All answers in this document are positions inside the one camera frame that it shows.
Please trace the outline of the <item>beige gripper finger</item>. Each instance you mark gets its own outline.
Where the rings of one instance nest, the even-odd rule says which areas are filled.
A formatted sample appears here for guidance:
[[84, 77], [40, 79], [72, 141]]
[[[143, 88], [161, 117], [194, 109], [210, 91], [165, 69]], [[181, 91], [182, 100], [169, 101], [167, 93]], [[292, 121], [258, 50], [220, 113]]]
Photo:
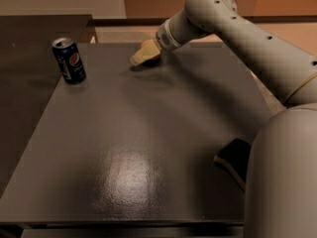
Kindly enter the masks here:
[[161, 54], [161, 47], [157, 40], [150, 40], [143, 48], [131, 57], [130, 62], [133, 66], [142, 64], [148, 60], [157, 59]]

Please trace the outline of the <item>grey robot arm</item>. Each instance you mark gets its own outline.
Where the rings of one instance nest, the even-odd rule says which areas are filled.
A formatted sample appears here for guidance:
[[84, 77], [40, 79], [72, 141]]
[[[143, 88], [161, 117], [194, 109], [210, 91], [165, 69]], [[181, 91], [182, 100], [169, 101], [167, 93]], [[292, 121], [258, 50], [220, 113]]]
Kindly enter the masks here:
[[317, 58], [241, 17], [233, 0], [185, 0], [132, 56], [138, 66], [216, 35], [280, 110], [251, 147], [244, 238], [317, 238]]

